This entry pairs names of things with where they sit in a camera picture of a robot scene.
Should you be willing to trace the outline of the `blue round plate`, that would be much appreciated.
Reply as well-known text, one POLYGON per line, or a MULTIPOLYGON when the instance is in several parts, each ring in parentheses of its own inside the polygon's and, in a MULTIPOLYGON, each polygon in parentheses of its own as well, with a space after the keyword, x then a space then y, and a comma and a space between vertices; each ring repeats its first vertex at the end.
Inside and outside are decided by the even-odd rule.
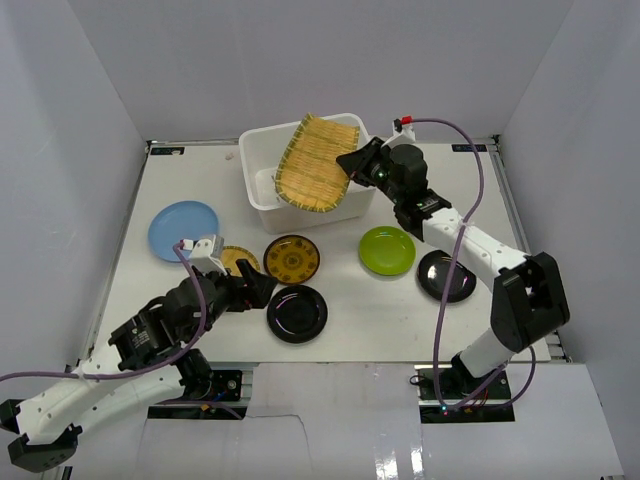
POLYGON ((173 246, 180 240, 197 240, 219 233, 219 219, 207 204, 185 200, 162 209, 152 220, 147 232, 148 246, 160 260, 179 261, 173 246))

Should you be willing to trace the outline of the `round bamboo tray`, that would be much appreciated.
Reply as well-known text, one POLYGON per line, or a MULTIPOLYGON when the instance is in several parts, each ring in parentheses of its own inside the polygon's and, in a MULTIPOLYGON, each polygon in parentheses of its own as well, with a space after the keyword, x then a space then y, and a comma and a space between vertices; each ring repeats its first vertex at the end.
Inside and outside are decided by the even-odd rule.
POLYGON ((229 245, 223 248, 220 259, 224 265, 224 267, 230 272, 232 276, 241 277, 242 273, 240 272, 236 262, 238 260, 246 260, 249 264, 257 271, 260 272, 260 263, 256 256, 251 253, 249 250, 242 248, 240 246, 229 245))

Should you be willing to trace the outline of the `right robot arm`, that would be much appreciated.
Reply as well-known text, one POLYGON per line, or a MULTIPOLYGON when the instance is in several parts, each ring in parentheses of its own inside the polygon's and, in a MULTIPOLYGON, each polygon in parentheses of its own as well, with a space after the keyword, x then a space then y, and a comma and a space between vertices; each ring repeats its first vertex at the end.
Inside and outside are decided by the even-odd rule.
POLYGON ((429 187, 418 147, 389 147, 373 138, 336 163, 354 183, 383 193, 406 232, 450 254, 452 264, 466 267, 492 295, 488 329, 452 358, 450 368, 433 370, 436 395, 453 389, 477 397, 515 355, 569 321, 556 260, 511 248, 471 225, 429 187))

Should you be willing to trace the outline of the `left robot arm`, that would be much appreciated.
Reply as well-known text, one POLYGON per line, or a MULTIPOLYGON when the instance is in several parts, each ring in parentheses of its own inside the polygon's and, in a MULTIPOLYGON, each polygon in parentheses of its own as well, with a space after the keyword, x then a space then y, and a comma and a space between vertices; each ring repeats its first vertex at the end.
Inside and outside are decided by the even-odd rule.
POLYGON ((188 278, 149 301, 107 343, 30 399, 1 405, 2 429, 16 434, 11 463, 42 473, 69 460, 79 437, 105 420, 175 395, 206 397, 214 373, 195 343, 227 312, 265 308, 277 282, 246 260, 239 275, 188 270, 188 278))

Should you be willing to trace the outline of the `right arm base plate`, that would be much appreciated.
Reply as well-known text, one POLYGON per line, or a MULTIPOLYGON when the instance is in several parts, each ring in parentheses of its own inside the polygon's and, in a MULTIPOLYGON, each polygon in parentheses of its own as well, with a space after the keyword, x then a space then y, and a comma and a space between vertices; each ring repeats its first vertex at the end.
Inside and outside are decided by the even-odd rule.
POLYGON ((439 370, 441 396, 445 406, 437 398, 431 367, 417 368, 409 378, 409 383, 417 389, 422 425, 512 423, 516 420, 513 406, 503 406, 503 403, 512 398, 512 390, 504 371, 459 409, 453 409, 454 404, 468 397, 483 380, 472 379, 464 384, 454 384, 448 379, 449 370, 447 365, 439 370))

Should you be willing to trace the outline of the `large oval bamboo tray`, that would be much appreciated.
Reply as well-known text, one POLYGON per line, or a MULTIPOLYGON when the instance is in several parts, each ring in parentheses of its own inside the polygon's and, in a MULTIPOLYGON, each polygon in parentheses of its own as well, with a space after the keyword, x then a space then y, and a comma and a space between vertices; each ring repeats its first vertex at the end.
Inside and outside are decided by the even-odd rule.
POLYGON ((327 213, 346 195, 349 180, 336 163, 358 148, 360 128, 306 114, 277 167, 275 192, 301 210, 327 213))

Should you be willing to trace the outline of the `yellow patterned plate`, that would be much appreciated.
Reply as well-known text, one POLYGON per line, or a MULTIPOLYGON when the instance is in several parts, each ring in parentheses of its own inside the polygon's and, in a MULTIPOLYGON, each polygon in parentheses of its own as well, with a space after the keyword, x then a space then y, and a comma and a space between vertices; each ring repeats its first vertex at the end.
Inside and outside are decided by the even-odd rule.
POLYGON ((307 237, 284 235, 273 240, 263 254, 265 272, 282 285, 309 281, 319 270, 318 247, 307 237))

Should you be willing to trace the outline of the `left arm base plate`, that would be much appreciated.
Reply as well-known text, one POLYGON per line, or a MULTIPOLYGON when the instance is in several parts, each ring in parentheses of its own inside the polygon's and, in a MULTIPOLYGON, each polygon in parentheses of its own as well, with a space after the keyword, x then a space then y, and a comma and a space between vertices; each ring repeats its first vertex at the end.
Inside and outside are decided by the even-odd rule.
POLYGON ((149 419, 156 420, 242 420, 247 411, 242 391, 241 370, 213 370, 200 383, 183 380, 175 393, 150 406, 149 419))

